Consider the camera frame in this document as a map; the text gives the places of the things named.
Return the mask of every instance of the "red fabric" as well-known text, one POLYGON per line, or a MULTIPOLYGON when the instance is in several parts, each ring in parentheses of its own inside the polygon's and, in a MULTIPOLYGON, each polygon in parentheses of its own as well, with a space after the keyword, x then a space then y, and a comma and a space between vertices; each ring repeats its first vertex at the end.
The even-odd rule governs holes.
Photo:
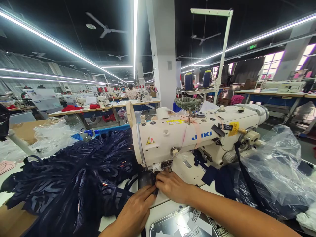
POLYGON ((62 112, 70 111, 70 110, 80 110, 80 109, 82 109, 82 107, 75 107, 73 105, 67 105, 66 108, 62 109, 62 112))
POLYGON ((98 109, 98 108, 100 108, 100 105, 96 105, 96 104, 90 105, 90 109, 98 109))
POLYGON ((7 107, 7 109, 15 109, 16 107, 14 105, 10 105, 9 107, 7 107))

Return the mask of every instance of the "hand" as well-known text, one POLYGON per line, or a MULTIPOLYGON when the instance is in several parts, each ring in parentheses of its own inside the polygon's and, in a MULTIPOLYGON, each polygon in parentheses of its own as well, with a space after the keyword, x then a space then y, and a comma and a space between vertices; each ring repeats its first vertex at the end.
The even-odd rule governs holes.
POLYGON ((184 182, 175 172, 161 171, 156 176, 156 187, 172 201, 188 205, 191 189, 195 186, 184 182))
POLYGON ((156 196, 151 194, 155 186, 145 186, 133 194, 117 219, 99 236, 136 237, 144 229, 150 214, 150 206, 156 196))

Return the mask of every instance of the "warning label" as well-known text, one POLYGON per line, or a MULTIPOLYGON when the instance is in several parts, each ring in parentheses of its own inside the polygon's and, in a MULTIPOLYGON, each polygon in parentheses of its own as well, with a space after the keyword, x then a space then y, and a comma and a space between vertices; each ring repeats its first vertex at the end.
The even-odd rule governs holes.
POLYGON ((178 119, 178 120, 170 120, 166 121, 167 124, 169 125, 175 125, 175 124, 181 124, 181 123, 186 123, 186 121, 178 119))
POLYGON ((228 136, 230 137, 236 135, 239 129, 239 122, 231 122, 229 125, 233 126, 233 130, 229 132, 228 136))

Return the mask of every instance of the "thread spool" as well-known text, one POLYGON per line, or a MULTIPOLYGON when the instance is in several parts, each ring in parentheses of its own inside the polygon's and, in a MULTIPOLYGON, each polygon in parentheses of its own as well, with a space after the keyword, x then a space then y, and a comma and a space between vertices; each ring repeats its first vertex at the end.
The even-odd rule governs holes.
POLYGON ((185 83, 185 90, 186 91, 190 91, 193 89, 193 86, 192 86, 192 73, 188 72, 187 74, 185 74, 185 77, 184 77, 184 83, 185 83))
POLYGON ((211 81, 211 70, 205 71, 203 78, 203 88, 209 88, 211 81))

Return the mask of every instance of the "white sewing machine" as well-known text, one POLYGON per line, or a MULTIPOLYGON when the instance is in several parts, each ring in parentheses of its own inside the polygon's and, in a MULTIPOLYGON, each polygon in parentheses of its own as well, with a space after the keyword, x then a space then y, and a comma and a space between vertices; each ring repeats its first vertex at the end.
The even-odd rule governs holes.
MULTIPOLYGON (((98 96, 96 98, 97 103, 102 102, 104 106, 110 104, 107 96, 98 96)), ((76 97, 76 103, 78 106, 84 106, 86 102, 86 97, 76 97)))
POLYGON ((304 81, 275 81, 264 82, 260 88, 262 92, 299 93, 303 90, 305 84, 304 81))
MULTIPOLYGON (((200 165, 194 166, 194 157, 188 151, 199 149, 207 165, 219 169, 237 159, 234 145, 237 141, 242 143, 241 157, 256 152, 254 146, 260 146, 262 141, 255 130, 268 116, 269 111, 263 106, 238 104, 227 106, 222 112, 211 110, 196 115, 190 118, 190 123, 187 117, 181 116, 134 122, 132 132, 137 162, 148 171, 167 168, 185 182, 202 186, 205 172, 200 165)), ((159 192, 155 205, 166 199, 159 192)))
POLYGON ((137 97, 137 101, 138 102, 144 102, 144 101, 151 101, 152 97, 150 96, 150 93, 149 91, 146 91, 146 90, 141 90, 139 92, 139 97, 137 97))

